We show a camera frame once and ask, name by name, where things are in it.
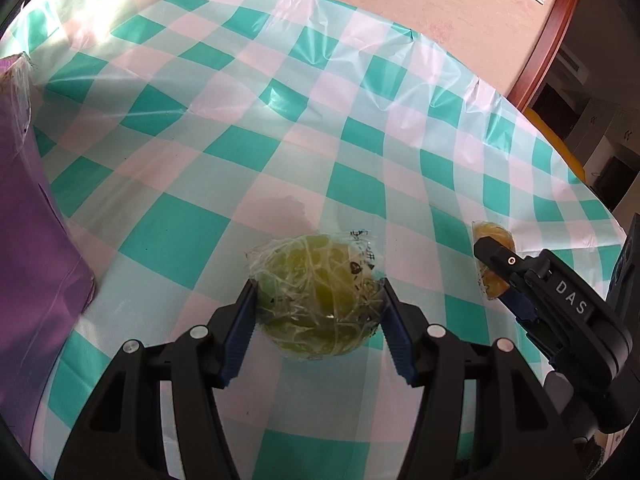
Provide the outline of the green fruit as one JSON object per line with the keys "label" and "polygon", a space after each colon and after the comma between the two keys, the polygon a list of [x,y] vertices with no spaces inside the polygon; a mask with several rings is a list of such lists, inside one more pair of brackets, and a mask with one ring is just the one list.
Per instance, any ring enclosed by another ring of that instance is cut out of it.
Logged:
{"label": "green fruit", "polygon": [[288,356],[342,356],[378,330],[384,260],[369,232],[277,238],[246,258],[257,285],[258,323]]}

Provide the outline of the yellow sofa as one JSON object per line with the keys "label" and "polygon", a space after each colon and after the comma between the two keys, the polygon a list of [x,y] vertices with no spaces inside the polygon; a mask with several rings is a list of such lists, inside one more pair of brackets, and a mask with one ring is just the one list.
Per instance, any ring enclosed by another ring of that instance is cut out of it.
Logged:
{"label": "yellow sofa", "polygon": [[568,149],[566,144],[560,139],[560,137],[542,120],[542,118],[530,107],[527,107],[524,112],[525,117],[541,132],[541,134],[551,144],[562,157],[573,174],[578,177],[579,180],[586,183],[586,173],[584,166],[578,160],[578,158]]}

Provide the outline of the purple cardboard box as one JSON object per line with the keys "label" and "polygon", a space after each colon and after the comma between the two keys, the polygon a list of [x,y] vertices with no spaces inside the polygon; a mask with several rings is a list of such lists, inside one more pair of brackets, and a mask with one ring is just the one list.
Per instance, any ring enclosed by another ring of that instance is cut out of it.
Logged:
{"label": "purple cardboard box", "polygon": [[94,274],[70,238],[32,126],[30,63],[1,61],[1,417],[29,450],[53,364],[90,304]]}

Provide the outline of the teal white checkered tablecloth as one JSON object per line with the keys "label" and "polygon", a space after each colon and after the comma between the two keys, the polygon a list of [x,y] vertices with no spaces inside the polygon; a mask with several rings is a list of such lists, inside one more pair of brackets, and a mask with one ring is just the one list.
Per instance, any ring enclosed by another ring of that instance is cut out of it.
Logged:
{"label": "teal white checkered tablecloth", "polygon": [[605,292],[625,232],[503,96],[414,30],[335,0],[32,0],[1,40],[32,61],[39,154],[98,290],[40,403],[52,476],[120,345],[235,300],[273,238],[367,231],[398,297],[458,337],[512,339],[472,226],[556,252]]}

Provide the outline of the red wooden door frame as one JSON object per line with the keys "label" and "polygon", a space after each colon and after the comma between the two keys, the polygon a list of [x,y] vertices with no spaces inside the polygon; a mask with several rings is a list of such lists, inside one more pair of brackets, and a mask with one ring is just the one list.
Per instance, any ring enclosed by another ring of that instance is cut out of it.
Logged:
{"label": "red wooden door frame", "polygon": [[524,112],[548,74],[570,27],[579,0],[554,0],[550,13],[518,79],[506,98]]}

